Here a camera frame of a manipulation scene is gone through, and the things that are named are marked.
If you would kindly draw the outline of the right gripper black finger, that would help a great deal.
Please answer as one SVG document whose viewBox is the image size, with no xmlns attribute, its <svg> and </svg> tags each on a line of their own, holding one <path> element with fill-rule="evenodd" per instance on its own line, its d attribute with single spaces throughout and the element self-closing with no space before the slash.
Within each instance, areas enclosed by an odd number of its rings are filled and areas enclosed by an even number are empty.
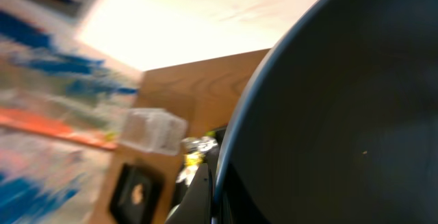
<svg viewBox="0 0 438 224">
<path fill-rule="evenodd" d="M 199 166 L 178 208 L 165 224 L 211 224 L 213 180 L 208 164 Z"/>
</svg>

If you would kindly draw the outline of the dark blue bowl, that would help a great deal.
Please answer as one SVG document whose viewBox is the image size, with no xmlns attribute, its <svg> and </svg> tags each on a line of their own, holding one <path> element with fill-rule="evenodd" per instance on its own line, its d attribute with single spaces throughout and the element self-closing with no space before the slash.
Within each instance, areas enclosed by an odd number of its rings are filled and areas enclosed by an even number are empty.
<svg viewBox="0 0 438 224">
<path fill-rule="evenodd" d="M 217 223 L 437 222 L 437 0 L 318 0 L 224 137 Z"/>
</svg>

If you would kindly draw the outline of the brown shiitake mushroom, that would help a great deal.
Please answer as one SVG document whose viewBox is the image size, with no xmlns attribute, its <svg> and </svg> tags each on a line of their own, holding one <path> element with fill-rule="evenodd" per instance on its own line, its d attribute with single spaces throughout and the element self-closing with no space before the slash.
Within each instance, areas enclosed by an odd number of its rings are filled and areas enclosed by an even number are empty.
<svg viewBox="0 0 438 224">
<path fill-rule="evenodd" d="M 136 184 L 131 191 L 131 202 L 133 205 L 138 205 L 143 202 L 144 193 L 143 185 Z"/>
</svg>

